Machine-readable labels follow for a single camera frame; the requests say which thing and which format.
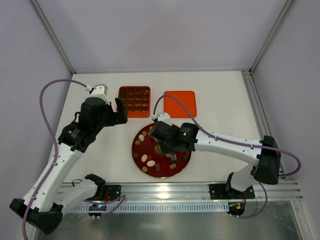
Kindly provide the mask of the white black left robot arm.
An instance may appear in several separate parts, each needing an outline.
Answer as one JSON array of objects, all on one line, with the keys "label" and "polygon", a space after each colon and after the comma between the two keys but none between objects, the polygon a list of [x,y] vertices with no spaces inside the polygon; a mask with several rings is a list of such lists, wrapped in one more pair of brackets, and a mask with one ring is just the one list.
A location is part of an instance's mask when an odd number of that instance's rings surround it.
[{"label": "white black left robot arm", "polygon": [[62,129],[54,146],[54,155],[39,179],[23,198],[15,198],[10,209],[30,224],[49,235],[60,225],[63,216],[85,200],[102,200],[107,192],[103,178],[90,173],[66,193],[58,190],[63,181],[105,127],[126,124],[128,112],[121,98],[115,98],[114,111],[99,97],[88,97],[75,113],[74,120]]}]

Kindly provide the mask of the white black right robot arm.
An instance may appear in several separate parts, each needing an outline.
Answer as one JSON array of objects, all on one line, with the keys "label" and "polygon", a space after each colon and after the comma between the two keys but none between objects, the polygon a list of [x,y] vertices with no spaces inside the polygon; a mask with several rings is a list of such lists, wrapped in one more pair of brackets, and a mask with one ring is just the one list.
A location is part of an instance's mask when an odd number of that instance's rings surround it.
[{"label": "white black right robot arm", "polygon": [[279,182],[281,153],[273,137],[263,140],[229,138],[203,132],[192,123],[180,127],[156,121],[149,135],[165,154],[177,152],[209,152],[241,160],[247,165],[228,175],[225,192],[232,198],[240,198],[252,185],[262,183],[276,185]]}]

